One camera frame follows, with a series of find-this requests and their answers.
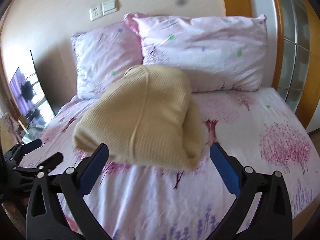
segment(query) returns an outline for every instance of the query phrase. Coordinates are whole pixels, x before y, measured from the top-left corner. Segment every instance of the yellow knit sweater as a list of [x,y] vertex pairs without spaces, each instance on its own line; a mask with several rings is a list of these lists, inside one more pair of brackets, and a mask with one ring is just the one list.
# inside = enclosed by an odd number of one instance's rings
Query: yellow knit sweater
[[190,83],[177,68],[135,66],[114,82],[74,130],[77,148],[100,143],[118,163],[195,169],[204,144]]

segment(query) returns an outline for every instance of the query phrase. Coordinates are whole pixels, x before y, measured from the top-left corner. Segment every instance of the white and pink bed sheet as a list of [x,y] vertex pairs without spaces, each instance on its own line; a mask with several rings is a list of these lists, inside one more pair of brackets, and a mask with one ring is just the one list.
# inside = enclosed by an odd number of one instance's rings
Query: white and pink bed sheet
[[[194,94],[212,138],[257,172],[284,175],[295,217],[320,193],[320,158],[308,134],[273,88],[256,92],[214,91]],[[57,151],[64,161],[52,174],[76,167],[87,154],[74,149],[72,133],[97,99],[74,97],[45,128],[41,148],[26,155],[23,167],[35,167]],[[78,227],[61,195],[71,228]],[[206,239],[222,220],[235,196],[225,187],[209,158],[195,171],[107,163],[88,207],[113,240]],[[259,199],[246,217],[248,227]]]

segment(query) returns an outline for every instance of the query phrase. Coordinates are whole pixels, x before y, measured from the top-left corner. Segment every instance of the pillowcase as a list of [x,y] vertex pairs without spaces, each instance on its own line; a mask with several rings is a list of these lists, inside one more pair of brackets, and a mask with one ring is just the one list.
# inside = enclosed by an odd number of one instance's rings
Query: pillowcase
[[135,14],[132,19],[141,37],[143,64],[181,68],[193,92],[260,87],[267,52],[264,15],[186,18]]
[[140,39],[124,22],[71,37],[77,66],[77,96],[99,98],[134,65],[142,64]]

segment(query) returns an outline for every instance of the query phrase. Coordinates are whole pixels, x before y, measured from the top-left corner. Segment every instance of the floor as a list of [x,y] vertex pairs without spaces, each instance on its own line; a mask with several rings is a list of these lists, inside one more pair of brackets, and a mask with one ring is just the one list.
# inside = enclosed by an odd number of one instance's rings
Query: floor
[[[320,156],[320,130],[310,134],[310,138]],[[293,237],[295,237],[312,217],[317,206],[320,204],[320,195],[293,220]]]

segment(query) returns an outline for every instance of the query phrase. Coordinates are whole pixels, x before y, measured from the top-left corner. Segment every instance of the folded garment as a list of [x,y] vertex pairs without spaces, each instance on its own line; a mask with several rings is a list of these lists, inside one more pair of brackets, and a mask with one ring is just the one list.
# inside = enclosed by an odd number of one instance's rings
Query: folded garment
[[73,135],[86,152],[105,143],[110,161],[172,169],[195,169],[205,137],[187,76],[143,65],[111,84]]

